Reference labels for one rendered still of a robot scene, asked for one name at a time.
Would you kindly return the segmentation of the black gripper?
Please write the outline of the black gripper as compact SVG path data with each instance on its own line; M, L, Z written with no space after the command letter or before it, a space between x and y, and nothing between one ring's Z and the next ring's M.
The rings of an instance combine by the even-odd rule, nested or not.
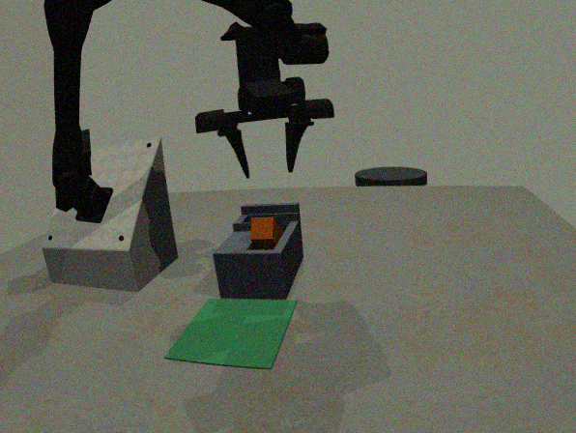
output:
M267 77L267 72L276 71L279 81L281 81L281 74L279 65L257 65L238 69L239 83L241 84L242 74L251 73L252 79L264 79ZM237 129L238 123L262 121L256 120L252 114L248 114L248 110L234 111L224 113L223 109L211 110L208 112L198 113L195 117L195 127L197 133L211 132L218 130L218 137L226 135L228 142L232 145L235 155L238 158L240 165L249 178L249 167L245 155L243 145L243 138L241 130ZM287 117L276 116L271 119L288 118L289 122L285 122L285 135L286 135L286 160L289 172L293 172L297 152L302 140L305 129L308 126L313 126L312 119L320 118L334 118L334 111L331 101L329 99L309 100L297 105L292 105L292 114Z

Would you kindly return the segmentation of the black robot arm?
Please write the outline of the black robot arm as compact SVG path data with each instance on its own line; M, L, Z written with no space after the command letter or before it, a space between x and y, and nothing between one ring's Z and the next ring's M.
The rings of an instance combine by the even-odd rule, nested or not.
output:
M54 106L52 182L56 209L74 208L76 220L100 223L113 188L93 181L89 129L79 126L81 51L93 11L111 0L44 0L48 35L54 52ZM238 69L257 65L323 64L329 58L327 28L322 23L295 24L289 0L202 0L227 10L250 26L234 22L220 37L235 41ZM274 74L273 74L274 72ZM245 78L244 78L245 76ZM292 104L305 101L299 76L279 81L276 71L264 79L242 74L238 92L240 110L256 120L287 117ZM89 176L90 175L90 176Z

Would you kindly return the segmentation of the orange l-shaped block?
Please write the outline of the orange l-shaped block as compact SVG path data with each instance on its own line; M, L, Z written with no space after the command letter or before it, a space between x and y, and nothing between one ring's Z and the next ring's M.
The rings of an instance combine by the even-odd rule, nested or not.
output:
M253 217L250 226L250 240L260 250L274 250L283 231L273 217Z

